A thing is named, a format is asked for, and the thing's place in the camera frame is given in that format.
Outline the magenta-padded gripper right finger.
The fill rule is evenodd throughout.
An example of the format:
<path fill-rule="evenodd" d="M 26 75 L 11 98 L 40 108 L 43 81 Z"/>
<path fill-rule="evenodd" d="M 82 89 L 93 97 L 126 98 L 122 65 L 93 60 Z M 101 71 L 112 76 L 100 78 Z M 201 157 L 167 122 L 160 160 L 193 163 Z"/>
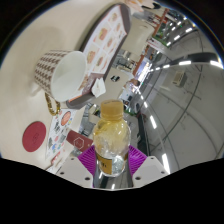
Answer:
<path fill-rule="evenodd" d="M 128 165 L 134 188 L 143 187 L 168 175 L 155 156 L 146 156 L 133 146 L 129 146 Z"/>

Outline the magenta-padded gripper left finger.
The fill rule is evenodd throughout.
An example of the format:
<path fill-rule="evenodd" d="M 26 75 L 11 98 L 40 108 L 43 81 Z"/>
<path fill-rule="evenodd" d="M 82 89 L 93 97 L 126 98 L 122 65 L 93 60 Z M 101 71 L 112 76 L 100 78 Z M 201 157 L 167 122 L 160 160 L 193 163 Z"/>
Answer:
<path fill-rule="evenodd" d="M 96 166 L 95 150 L 91 146 L 79 156 L 69 156 L 56 175 L 81 187 L 92 188 Z"/>

